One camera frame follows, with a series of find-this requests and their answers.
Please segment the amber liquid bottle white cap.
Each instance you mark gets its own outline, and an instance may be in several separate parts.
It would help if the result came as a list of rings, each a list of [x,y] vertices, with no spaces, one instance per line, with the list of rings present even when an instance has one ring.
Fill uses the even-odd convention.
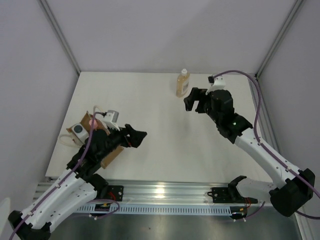
[[[189,87],[190,73],[187,69],[182,69],[176,80],[176,93],[178,98],[183,97]]]

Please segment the pink cap amber bottle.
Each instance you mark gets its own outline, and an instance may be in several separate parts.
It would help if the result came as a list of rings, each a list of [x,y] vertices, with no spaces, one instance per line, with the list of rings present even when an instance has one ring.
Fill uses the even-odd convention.
[[[97,120],[93,119],[93,118],[89,120],[88,124],[89,124],[89,129],[90,130],[95,130],[95,129],[97,129],[99,127],[99,124],[98,124]]]

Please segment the white bottle grey cap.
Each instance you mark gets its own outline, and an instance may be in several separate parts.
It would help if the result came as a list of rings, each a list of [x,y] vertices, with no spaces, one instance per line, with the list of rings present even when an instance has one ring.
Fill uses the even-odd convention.
[[[73,140],[77,145],[83,145],[86,139],[89,137],[87,130],[83,127],[81,123],[77,123],[71,127],[71,133]]]

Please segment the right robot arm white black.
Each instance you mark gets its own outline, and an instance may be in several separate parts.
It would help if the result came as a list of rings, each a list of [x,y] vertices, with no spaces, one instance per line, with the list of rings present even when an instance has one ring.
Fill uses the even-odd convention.
[[[207,92],[194,87],[183,101],[187,111],[191,111],[197,102],[195,111],[207,114],[218,132],[252,157],[272,180],[264,182],[238,177],[234,186],[227,190],[231,201],[237,203],[245,197],[252,197],[271,203],[281,215],[290,217],[313,197],[315,174],[308,168],[299,169],[263,142],[253,125],[235,112],[229,91]]]

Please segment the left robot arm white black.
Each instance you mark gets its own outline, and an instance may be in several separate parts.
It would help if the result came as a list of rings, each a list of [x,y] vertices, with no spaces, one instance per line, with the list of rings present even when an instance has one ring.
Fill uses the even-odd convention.
[[[47,240],[78,208],[94,200],[108,202],[109,184],[97,174],[102,160],[117,147],[138,148],[146,136],[145,131],[135,130],[129,124],[110,133],[92,129],[55,183],[29,207],[9,214],[13,229],[9,238]]]

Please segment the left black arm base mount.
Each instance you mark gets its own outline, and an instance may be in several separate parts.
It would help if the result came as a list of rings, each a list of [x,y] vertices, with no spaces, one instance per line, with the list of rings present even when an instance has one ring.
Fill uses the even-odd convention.
[[[106,179],[98,174],[92,176],[90,184],[97,192],[96,199],[108,199],[117,202],[123,200],[124,187],[122,185],[110,185]]]

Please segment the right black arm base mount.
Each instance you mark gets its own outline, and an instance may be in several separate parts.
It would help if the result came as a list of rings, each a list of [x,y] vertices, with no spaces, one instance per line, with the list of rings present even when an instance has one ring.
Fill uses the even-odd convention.
[[[235,187],[212,187],[207,195],[215,204],[257,204],[255,198],[247,198],[240,195]]]

